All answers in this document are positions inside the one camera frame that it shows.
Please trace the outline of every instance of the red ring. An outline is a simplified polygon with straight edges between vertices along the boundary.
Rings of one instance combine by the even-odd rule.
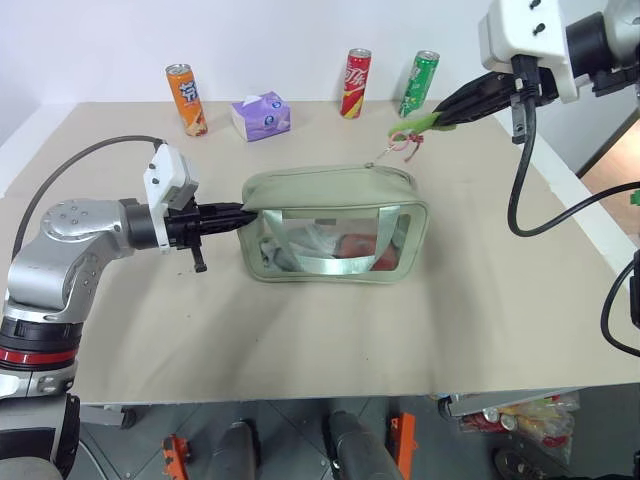
[[[34,353],[16,352],[0,348],[0,361],[15,363],[18,365],[46,365],[49,363],[61,363],[73,360],[78,349],[58,353]]]

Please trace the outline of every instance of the orange bracket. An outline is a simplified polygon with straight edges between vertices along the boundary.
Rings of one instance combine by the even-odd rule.
[[[162,442],[164,454],[164,473],[171,480],[189,480],[186,463],[189,460],[189,444],[186,439],[169,435]]]
[[[416,417],[402,413],[391,419],[391,439],[394,444],[394,460],[404,480],[411,480],[413,452],[418,449],[415,441]]]

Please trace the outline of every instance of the orange can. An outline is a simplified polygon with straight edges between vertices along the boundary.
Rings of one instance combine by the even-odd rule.
[[[208,130],[207,121],[204,118],[191,66],[186,63],[176,63],[169,65],[165,71],[187,135],[192,137],[204,135]]]

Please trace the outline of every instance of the green can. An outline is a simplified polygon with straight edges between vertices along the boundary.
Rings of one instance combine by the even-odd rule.
[[[409,83],[400,104],[399,113],[401,117],[406,117],[414,110],[422,107],[424,99],[427,98],[427,91],[431,86],[431,80],[433,80],[433,74],[436,73],[439,60],[440,55],[436,52],[420,50],[416,53],[411,75],[409,75]]]

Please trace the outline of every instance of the black cable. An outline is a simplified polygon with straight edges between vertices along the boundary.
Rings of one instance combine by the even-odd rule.
[[[31,219],[31,216],[33,215],[34,210],[38,206],[38,202],[42,199],[45,192],[53,184],[53,182],[55,182],[56,179],[60,175],[62,175],[70,166],[72,166],[78,160],[86,157],[90,153],[95,152],[96,150],[99,150],[102,147],[106,147],[107,145],[113,145],[115,143],[122,143],[122,142],[151,142],[153,143],[156,151],[158,150],[158,147],[160,147],[160,145],[162,145],[163,143],[166,143],[161,138],[150,137],[147,135],[124,135],[122,137],[108,138],[106,140],[102,140],[101,142],[95,143],[90,147],[85,148],[81,152],[76,153],[73,157],[71,157],[69,160],[67,160],[62,165],[60,165],[51,175],[49,175],[49,177],[42,183],[42,185],[40,185],[40,188],[38,188],[36,193],[33,195],[33,198],[31,198],[31,201],[29,202],[29,205],[27,206],[27,209],[25,210],[24,215],[22,215],[22,220],[20,220],[20,225],[18,226],[18,231],[16,232],[16,238],[15,238],[15,241],[13,242],[13,252],[11,253],[12,260],[16,258],[16,255],[22,248],[22,242],[24,241],[24,235],[27,231],[29,220]]]
[[[525,104],[525,123],[527,127],[527,137],[524,143],[524,148],[522,150],[522,156],[520,157],[520,163],[518,165],[518,170],[516,172],[516,178],[513,181],[513,187],[511,189],[511,196],[509,197],[509,207],[507,209],[507,223],[509,224],[509,229],[520,237],[533,237],[535,235],[539,235],[543,232],[546,232],[552,227],[555,227],[559,223],[565,221],[567,218],[572,216],[574,213],[579,212],[585,207],[588,207],[592,203],[598,202],[603,198],[606,198],[610,195],[615,195],[616,193],[624,192],[627,190],[636,190],[640,189],[640,182],[631,182],[625,183],[622,185],[618,185],[617,187],[608,188],[607,190],[603,190],[602,192],[596,193],[589,198],[582,200],[571,208],[568,208],[560,215],[552,218],[546,223],[542,225],[529,229],[523,230],[518,226],[518,202],[520,200],[520,193],[522,192],[522,185],[524,184],[525,177],[527,176],[527,169],[529,168],[529,162],[531,160],[531,152],[533,151],[533,144],[535,142],[536,137],[536,104],[534,98],[529,98]]]
[[[624,343],[620,343],[618,340],[611,336],[611,332],[609,331],[609,313],[611,312],[611,305],[613,305],[613,301],[616,298],[618,290],[620,290],[620,286],[624,283],[625,278],[631,273],[633,270],[634,261],[631,260],[629,265],[624,267],[624,270],[620,272],[620,275],[616,278],[611,285],[611,290],[609,290],[609,294],[604,301],[604,305],[602,306],[602,314],[600,315],[600,330],[602,331],[602,335],[611,345],[616,347],[618,350],[622,350],[629,355],[634,355],[636,357],[640,357],[640,350],[625,345]]]

